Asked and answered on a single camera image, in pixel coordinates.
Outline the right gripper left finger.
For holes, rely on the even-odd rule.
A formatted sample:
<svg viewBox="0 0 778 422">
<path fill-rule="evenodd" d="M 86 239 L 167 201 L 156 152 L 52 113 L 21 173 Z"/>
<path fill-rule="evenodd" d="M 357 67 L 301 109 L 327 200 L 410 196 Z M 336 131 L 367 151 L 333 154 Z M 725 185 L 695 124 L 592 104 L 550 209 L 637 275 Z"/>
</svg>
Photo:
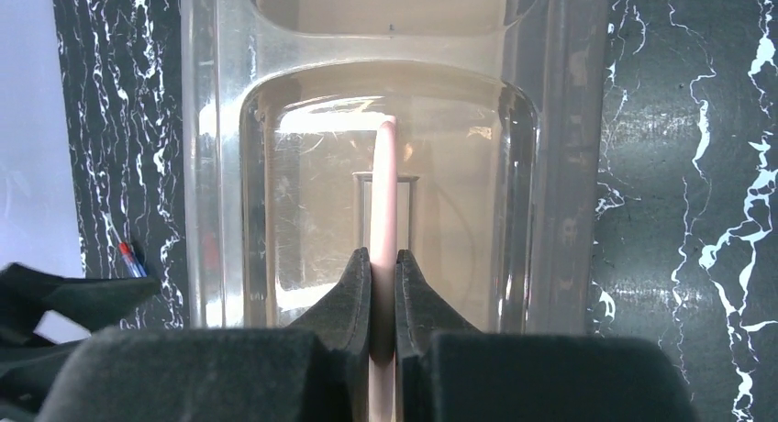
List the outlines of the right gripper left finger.
<svg viewBox="0 0 778 422">
<path fill-rule="evenodd" d="M 103 330 L 65 362 L 41 421 L 363 421 L 370 263 L 283 328 Z"/>
</svg>

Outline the beige plastic tool box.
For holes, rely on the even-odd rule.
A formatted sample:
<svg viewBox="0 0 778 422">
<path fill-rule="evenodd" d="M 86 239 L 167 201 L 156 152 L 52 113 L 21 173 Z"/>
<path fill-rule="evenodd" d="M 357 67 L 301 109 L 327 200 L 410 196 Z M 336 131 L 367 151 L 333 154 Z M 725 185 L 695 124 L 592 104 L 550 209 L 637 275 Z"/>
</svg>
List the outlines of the beige plastic tool box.
<svg viewBox="0 0 778 422">
<path fill-rule="evenodd" d="M 394 421 L 410 255 L 480 330 L 582 335 L 608 0 L 180 0 L 191 319 L 299 323 L 361 255 Z"/>
</svg>

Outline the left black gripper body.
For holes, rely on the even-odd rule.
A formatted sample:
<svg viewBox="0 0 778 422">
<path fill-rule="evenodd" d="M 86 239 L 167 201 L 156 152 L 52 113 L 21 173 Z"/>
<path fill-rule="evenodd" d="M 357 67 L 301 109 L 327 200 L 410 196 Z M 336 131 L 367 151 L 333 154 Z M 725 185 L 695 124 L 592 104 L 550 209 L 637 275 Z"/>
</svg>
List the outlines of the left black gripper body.
<svg viewBox="0 0 778 422">
<path fill-rule="evenodd" d="M 89 332 L 117 324 L 161 288 L 155 278 L 84 279 L 20 263 L 1 270 L 1 418 L 33 421 L 78 343 L 35 333 L 47 312 Z"/>
</svg>

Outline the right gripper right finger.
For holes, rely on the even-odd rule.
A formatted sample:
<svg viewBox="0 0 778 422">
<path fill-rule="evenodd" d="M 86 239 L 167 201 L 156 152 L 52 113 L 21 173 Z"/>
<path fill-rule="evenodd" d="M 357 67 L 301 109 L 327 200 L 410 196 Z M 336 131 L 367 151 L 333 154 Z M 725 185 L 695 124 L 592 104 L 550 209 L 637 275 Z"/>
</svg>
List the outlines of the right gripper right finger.
<svg viewBox="0 0 778 422">
<path fill-rule="evenodd" d="M 642 339 L 484 333 L 401 250 L 395 267 L 401 421 L 695 421 L 668 357 Z"/>
</svg>

